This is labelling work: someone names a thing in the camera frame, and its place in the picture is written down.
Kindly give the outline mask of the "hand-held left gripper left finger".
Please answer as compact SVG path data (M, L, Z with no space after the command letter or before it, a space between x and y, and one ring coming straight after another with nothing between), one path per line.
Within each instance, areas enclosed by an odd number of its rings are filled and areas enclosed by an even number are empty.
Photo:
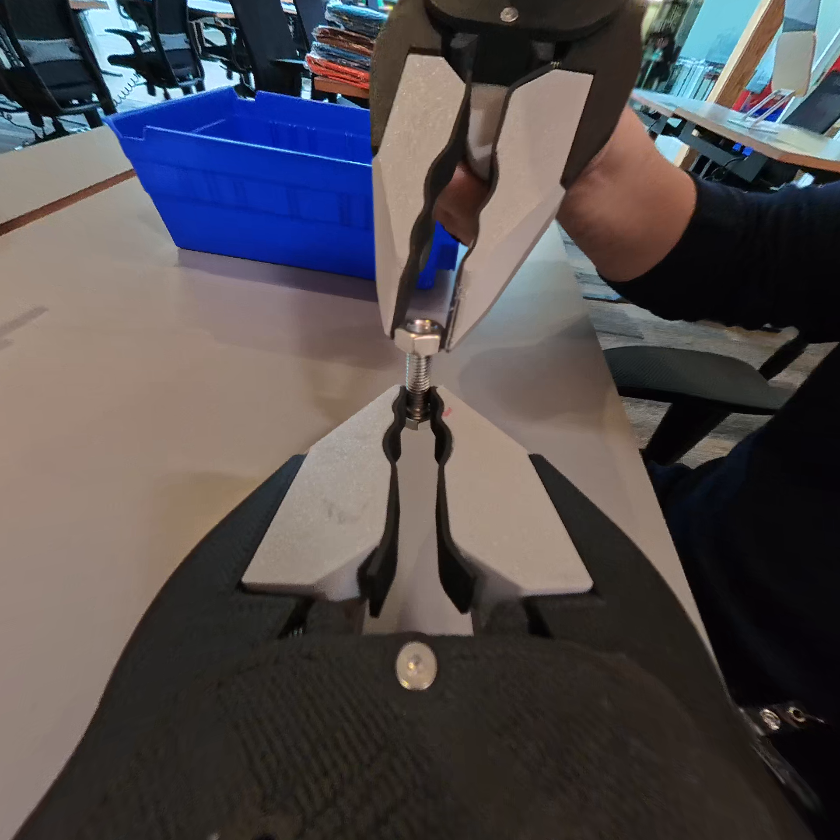
M388 389L305 455L242 584L382 613L396 576L404 388Z

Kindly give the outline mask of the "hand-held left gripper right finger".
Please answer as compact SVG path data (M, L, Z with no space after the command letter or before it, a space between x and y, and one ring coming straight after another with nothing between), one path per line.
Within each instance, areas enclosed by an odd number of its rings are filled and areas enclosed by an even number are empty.
M429 392L438 577L467 614L593 587L524 447L444 387Z

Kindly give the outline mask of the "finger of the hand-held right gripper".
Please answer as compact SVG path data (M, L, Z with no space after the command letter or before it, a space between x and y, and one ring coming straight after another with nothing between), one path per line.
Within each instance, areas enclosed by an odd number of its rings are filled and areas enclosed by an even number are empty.
M375 285L393 339L411 304L436 201L466 147L469 84L441 55L409 54L372 163Z
M490 160L495 179L458 268L447 352L488 314L554 220L593 79L552 68L508 91Z

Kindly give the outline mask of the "blue plastic bin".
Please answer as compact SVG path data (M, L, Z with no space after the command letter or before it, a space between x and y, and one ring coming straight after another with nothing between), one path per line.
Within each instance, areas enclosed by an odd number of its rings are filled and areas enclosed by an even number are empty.
M178 248L375 279L367 110L221 87L106 123Z

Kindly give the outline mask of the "silver bolt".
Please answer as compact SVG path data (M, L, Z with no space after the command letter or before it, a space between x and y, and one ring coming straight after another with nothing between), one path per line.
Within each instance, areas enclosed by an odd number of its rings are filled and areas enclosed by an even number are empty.
M432 356L406 354L406 427L417 431L429 417Z

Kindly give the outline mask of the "silver hex nut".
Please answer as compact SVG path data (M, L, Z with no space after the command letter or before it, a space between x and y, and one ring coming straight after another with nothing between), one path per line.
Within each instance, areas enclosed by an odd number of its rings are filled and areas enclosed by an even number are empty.
M443 336L444 328L440 323L428 318L413 318L396 328L393 340L405 354L428 359L440 350Z

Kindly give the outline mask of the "person's right forearm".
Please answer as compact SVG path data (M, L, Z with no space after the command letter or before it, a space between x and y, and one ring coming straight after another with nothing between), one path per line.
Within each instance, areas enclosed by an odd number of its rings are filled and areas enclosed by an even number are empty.
M667 256L631 280L603 275L606 284L662 319L838 342L838 182L774 193L695 184L696 209Z

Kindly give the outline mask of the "person's right hand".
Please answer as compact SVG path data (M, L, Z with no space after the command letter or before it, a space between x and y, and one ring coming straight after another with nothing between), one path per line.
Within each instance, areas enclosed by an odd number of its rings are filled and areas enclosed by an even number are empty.
M696 206L695 182L666 160L636 113L625 108L555 217L604 279L624 282L669 254Z

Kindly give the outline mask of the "stack of folded cloths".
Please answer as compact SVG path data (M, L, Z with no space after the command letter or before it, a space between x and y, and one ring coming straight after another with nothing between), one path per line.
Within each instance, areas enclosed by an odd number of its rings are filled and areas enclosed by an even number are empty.
M327 2L323 23L311 29L306 54L311 74L369 90L375 41L388 16L379 2Z

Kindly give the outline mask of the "office desk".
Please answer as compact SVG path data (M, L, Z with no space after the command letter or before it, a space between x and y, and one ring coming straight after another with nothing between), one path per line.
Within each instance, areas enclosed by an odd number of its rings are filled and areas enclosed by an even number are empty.
M651 91L636 89L629 102L649 136L683 145L689 172L701 179L761 193L838 181L838 139Z

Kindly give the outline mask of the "clear acrylic sign stand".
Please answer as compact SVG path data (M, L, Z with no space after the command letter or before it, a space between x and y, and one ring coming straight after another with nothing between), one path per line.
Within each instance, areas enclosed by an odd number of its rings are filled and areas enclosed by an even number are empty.
M758 101L749 111L743 114L743 120L748 126L770 120L782 112L795 98L793 89L773 89L763 99Z

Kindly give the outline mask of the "cardboard sheet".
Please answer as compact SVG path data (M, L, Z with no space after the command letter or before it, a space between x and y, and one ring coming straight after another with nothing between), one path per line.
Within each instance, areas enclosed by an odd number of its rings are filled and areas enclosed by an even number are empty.
M776 42L773 62L772 92L803 97L812 80L816 48L814 29L782 30Z

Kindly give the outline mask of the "black office chair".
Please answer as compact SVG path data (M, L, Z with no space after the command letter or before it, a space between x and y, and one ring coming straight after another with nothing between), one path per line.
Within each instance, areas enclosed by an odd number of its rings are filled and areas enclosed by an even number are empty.
M118 10L135 24L134 30L108 28L125 39L130 52L110 55L111 67L133 71L147 93L170 100L205 91L205 72L187 8L187 1L118 1Z
M2 1L2 116L23 114L41 140L46 121L67 135L61 120L82 117L95 129L117 112L110 89L68 1Z
M307 66L298 56L281 1L229 3L245 42L255 89L299 98Z

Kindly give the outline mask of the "person's black chair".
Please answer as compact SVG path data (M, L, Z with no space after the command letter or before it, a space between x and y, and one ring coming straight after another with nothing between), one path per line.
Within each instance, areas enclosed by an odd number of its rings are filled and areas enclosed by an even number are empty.
M808 345L795 336L759 369L719 353L658 346L618 347L604 355L620 396L668 405L642 455L645 461L671 466L730 415L779 412L790 395L772 379Z

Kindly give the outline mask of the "wooden post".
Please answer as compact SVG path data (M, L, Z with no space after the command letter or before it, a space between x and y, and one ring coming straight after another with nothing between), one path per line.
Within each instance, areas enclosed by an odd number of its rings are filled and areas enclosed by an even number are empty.
M780 30L785 1L760 1L742 31L706 103L732 110Z

